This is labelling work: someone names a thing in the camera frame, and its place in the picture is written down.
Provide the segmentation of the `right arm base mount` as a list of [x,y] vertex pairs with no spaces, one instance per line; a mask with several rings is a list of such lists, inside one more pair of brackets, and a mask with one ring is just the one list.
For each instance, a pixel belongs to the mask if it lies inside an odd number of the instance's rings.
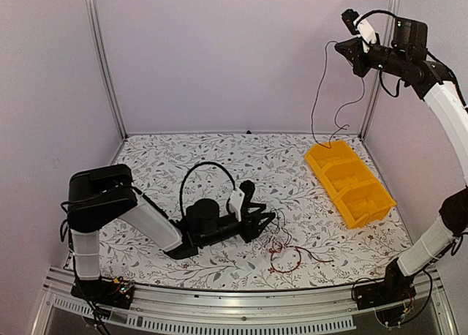
[[415,303],[413,277],[399,277],[396,281],[384,279],[360,278],[351,290],[352,300],[358,310],[377,310],[377,320],[386,327],[400,326],[412,310]]

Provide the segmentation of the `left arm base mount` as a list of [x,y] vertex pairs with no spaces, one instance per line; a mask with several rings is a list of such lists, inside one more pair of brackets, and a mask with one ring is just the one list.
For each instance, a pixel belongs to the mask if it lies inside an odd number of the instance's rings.
[[111,306],[119,309],[130,309],[135,292],[135,282],[125,280],[122,276],[106,280],[75,279],[71,295],[89,303]]

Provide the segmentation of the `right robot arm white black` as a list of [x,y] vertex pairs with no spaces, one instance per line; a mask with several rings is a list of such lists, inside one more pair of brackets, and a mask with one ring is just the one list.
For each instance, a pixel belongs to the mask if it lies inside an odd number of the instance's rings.
[[[352,65],[352,71],[364,77],[374,69],[399,78],[411,88],[431,112],[452,149],[461,174],[467,177],[467,103],[454,71],[427,48],[428,26],[421,21],[392,14],[393,35],[389,45],[380,42],[370,24],[372,15],[386,10],[360,14],[346,10],[341,19],[352,38],[340,42],[335,49]],[[385,281],[378,287],[378,296],[393,303],[405,293],[407,283],[427,265],[443,256],[467,234],[467,189],[445,198],[434,223],[406,251],[392,260],[385,269]]]

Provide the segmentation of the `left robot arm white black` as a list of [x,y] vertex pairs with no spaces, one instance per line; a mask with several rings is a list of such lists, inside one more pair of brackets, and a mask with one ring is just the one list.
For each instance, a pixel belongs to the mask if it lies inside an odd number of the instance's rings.
[[85,170],[69,180],[68,199],[61,206],[67,215],[80,289],[92,301],[103,301],[109,293],[107,282],[100,279],[99,232],[116,219],[143,233],[172,259],[182,260],[234,236],[249,243],[276,217],[264,203],[252,202],[252,181],[233,185],[226,215],[220,214],[215,200],[203,198],[181,208],[178,221],[170,219],[132,182],[132,171],[124,164]]

